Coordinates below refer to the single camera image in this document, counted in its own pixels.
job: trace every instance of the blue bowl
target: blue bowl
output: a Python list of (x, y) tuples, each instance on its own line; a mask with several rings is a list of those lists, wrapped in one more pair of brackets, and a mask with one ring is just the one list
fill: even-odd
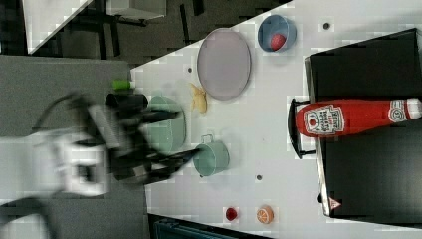
[[(271, 48), (271, 39), (275, 34), (282, 34), (286, 37), (286, 43), (277, 51)], [(258, 42), (266, 52), (281, 53), (288, 50), (296, 40), (295, 24), (280, 15), (272, 15), (264, 20), (258, 32)]]

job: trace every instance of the plate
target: plate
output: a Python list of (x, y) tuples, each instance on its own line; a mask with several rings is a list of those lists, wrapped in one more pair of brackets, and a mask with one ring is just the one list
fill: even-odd
[(198, 55), (198, 77), (208, 95), (228, 101), (240, 96), (251, 72), (251, 54), (243, 37), (228, 28), (210, 33)]

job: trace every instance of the warning label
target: warning label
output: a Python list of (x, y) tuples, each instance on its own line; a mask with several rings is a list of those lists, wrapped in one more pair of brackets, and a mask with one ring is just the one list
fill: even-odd
[(328, 105), (309, 110), (304, 114), (307, 132), (314, 134), (335, 134), (344, 131), (344, 117), (341, 108)]
[(335, 208), (341, 206), (341, 203), (335, 201), (334, 199), (330, 197), (328, 198), (328, 200), (329, 200), (329, 207), (331, 208), (331, 210), (334, 210)]

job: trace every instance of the bottle label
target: bottle label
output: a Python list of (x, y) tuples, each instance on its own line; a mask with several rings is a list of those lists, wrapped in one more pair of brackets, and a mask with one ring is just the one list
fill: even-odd
[(344, 117), (341, 108), (333, 105), (305, 112), (307, 132), (319, 135), (335, 134), (344, 131)]
[(392, 122), (406, 121), (406, 112), (404, 110), (404, 100), (391, 101), (390, 111), (388, 111), (388, 118)]

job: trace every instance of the white bottle cap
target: white bottle cap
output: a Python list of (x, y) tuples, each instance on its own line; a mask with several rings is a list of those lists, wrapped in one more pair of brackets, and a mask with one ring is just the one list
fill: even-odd
[(422, 117), (422, 103), (417, 98), (408, 99), (407, 110), (411, 120), (416, 120)]

